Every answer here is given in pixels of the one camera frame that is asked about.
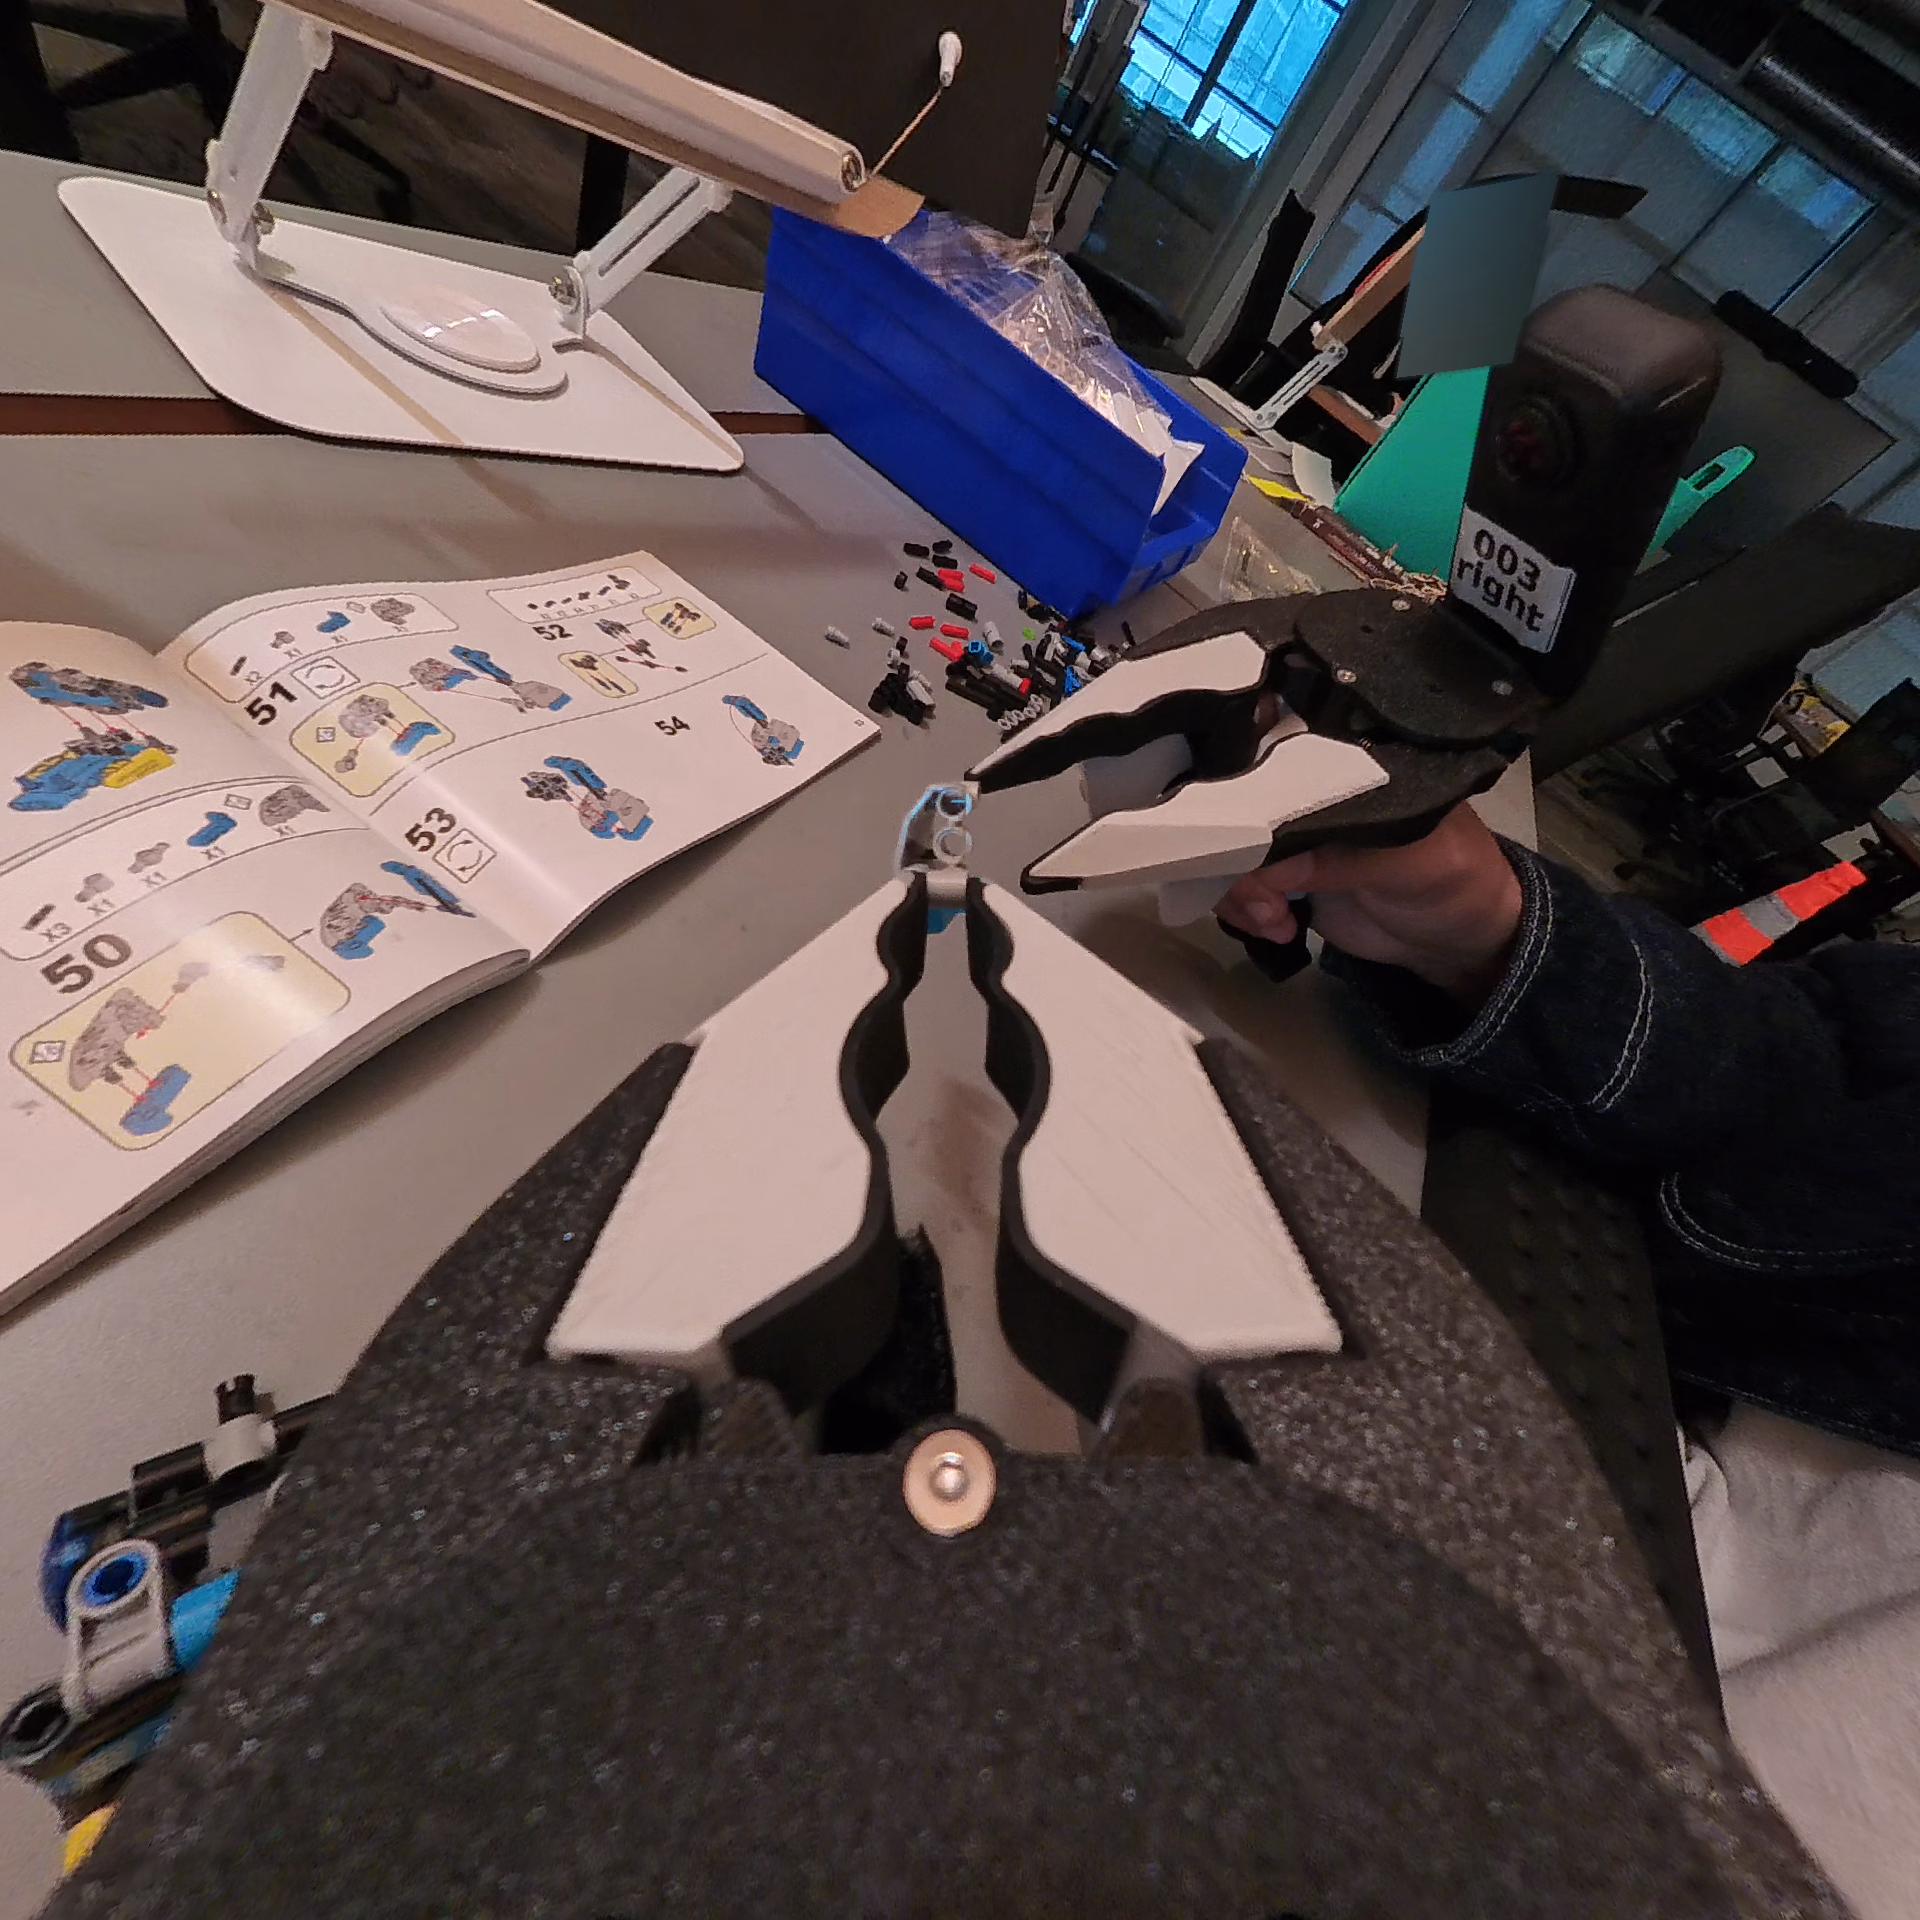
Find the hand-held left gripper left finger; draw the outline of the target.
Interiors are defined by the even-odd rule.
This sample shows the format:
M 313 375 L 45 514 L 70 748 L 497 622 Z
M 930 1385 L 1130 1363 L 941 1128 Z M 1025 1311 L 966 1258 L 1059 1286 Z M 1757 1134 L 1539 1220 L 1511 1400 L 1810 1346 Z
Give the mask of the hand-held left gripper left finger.
M 875 1110 L 904 1078 L 920 878 L 840 921 L 685 1038 L 550 1358 L 664 1369 L 860 1369 L 894 1327 L 894 1197 Z

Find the teal felt bag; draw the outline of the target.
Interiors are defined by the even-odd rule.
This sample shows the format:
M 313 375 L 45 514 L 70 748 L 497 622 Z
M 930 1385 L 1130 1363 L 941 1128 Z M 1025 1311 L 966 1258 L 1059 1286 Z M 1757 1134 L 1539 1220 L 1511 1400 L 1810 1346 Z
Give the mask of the teal felt bag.
M 1561 590 L 1576 570 L 1632 576 L 1667 497 L 1699 486 L 1699 405 L 1609 396 L 1605 381 L 1520 350 L 1493 375 L 1434 375 L 1336 508 L 1453 590 Z

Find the person's right forearm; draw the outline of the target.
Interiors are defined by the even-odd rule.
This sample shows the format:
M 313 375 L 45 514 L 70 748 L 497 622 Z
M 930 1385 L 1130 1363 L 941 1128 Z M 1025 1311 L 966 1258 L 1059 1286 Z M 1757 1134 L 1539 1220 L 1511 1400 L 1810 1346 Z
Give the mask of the person's right forearm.
M 1640 902 L 1502 842 L 1520 946 L 1480 1014 L 1322 946 L 1373 1038 L 1614 1171 L 1676 1374 L 1920 1453 L 1920 959 L 1722 962 Z

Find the blue yellow black brick assembly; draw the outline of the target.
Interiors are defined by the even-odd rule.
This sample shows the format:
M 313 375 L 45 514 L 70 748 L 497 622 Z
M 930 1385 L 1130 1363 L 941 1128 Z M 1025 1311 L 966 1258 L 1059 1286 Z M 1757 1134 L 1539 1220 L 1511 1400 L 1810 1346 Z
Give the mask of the blue yellow black brick assembly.
M 57 1807 L 61 1877 L 107 1830 L 227 1611 L 237 1564 L 213 1573 L 217 1519 L 276 1499 L 324 1407 L 276 1407 L 251 1374 L 217 1384 L 207 1437 L 137 1461 L 127 1493 L 45 1532 L 38 1611 L 61 1636 L 61 1667 L 4 1707 L 0 1768 Z

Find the person's right hand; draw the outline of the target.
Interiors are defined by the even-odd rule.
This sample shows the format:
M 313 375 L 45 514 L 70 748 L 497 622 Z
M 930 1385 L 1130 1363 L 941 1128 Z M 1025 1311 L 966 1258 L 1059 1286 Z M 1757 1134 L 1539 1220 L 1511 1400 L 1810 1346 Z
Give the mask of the person's right hand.
M 1300 905 L 1311 905 L 1322 946 L 1480 1010 L 1511 959 L 1527 886 L 1493 834 L 1459 805 L 1422 842 L 1322 842 L 1270 860 L 1239 878 L 1216 916 L 1233 932 L 1291 946 Z

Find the pile of small brick parts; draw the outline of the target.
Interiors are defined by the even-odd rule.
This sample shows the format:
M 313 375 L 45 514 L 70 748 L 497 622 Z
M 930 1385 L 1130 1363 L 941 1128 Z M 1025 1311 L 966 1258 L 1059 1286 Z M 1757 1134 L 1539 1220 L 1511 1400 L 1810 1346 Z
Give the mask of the pile of small brick parts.
M 936 726 L 941 709 L 974 709 L 995 742 L 1135 651 L 1130 626 L 1065 622 L 936 527 L 854 561 L 815 626 L 815 651 L 872 719 Z

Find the blue plastic bin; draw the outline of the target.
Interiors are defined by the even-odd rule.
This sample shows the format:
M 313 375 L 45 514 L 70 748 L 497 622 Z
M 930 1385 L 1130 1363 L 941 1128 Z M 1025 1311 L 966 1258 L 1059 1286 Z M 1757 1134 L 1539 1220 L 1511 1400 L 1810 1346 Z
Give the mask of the blue plastic bin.
M 1244 439 L 1147 381 L 1200 467 L 1158 467 L 894 249 L 774 212 L 754 381 L 1059 616 L 1179 576 L 1221 527 Z

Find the black partition panel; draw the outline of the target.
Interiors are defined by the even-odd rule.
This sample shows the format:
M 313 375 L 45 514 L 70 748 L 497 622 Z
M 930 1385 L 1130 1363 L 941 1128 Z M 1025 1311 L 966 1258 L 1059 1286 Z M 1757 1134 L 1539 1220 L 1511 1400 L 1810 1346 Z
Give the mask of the black partition panel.
M 872 170 L 1025 234 L 1065 0 L 564 0 L 680 77 L 846 138 Z

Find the black perforated pad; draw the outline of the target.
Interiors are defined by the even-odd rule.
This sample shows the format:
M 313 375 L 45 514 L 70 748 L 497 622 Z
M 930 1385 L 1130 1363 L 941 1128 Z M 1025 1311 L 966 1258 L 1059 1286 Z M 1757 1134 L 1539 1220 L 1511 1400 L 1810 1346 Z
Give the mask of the black perforated pad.
M 1459 1092 L 1427 1096 L 1422 1220 L 1520 1331 L 1609 1480 L 1648 1580 L 1722 1697 L 1646 1234 L 1614 1180 Z

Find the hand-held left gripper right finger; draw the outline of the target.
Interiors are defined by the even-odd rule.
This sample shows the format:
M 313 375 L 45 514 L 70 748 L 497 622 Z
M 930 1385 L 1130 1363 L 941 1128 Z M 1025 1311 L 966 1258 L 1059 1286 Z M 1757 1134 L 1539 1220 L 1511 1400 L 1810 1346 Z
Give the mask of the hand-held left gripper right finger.
M 988 1078 L 1015 1110 L 995 1327 L 1021 1363 L 1336 1353 L 1202 1038 L 995 883 L 966 883 Z

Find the wooden model kit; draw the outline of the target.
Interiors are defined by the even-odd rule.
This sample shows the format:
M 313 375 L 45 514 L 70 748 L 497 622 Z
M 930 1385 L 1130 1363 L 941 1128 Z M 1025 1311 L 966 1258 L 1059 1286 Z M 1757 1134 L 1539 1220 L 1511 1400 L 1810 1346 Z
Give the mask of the wooden model kit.
M 1355 533 L 1336 508 L 1311 497 L 1281 497 L 1281 508 L 1359 580 L 1359 587 L 1387 587 L 1412 599 L 1437 599 L 1444 587 L 1427 576 L 1403 576 L 1387 548 L 1373 548 L 1363 533 Z

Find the clear plastic bags bundle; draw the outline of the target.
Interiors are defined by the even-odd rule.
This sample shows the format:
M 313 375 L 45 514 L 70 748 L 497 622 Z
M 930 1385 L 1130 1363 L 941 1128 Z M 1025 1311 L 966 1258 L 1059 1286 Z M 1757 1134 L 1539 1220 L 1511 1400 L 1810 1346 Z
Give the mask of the clear plastic bags bundle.
M 889 249 L 1138 439 L 1166 467 L 1158 508 L 1170 502 L 1202 439 L 1175 437 L 1166 400 L 1114 347 L 1091 288 L 1044 249 L 1044 234 L 1007 243 L 949 212 L 915 212 Z

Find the grey blue brick assembly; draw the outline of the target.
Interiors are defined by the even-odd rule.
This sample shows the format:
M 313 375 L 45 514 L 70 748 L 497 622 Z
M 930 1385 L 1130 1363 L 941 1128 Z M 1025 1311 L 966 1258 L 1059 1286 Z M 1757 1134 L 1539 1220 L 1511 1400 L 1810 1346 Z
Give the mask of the grey blue brick assembly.
M 894 872 L 920 878 L 930 932 L 958 921 L 966 905 L 966 847 L 974 847 L 966 808 L 974 808 L 974 780 L 930 786 L 901 826 Z

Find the instruction booklet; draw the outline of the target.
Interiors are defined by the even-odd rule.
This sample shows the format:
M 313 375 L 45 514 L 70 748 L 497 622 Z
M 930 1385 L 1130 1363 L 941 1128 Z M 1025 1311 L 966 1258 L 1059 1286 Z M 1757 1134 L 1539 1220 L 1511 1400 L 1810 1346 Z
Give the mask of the instruction booklet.
M 658 555 L 0 633 L 0 1299 L 875 734 Z

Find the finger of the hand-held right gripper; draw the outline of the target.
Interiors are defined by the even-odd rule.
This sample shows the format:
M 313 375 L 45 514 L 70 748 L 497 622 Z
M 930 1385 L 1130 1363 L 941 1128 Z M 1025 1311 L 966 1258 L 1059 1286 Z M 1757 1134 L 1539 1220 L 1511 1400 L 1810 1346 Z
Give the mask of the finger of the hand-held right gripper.
M 966 767 L 981 791 L 1084 776 L 1084 799 L 1170 799 L 1257 767 L 1263 742 L 1291 720 L 1269 690 L 1270 651 L 1233 633 L 1118 658 L 1025 734 Z
M 1025 897 L 1107 883 L 1244 878 L 1280 826 L 1381 791 L 1394 776 L 1348 742 L 1291 734 L 1247 776 L 1185 780 L 1166 805 L 1114 808 L 1021 872 Z

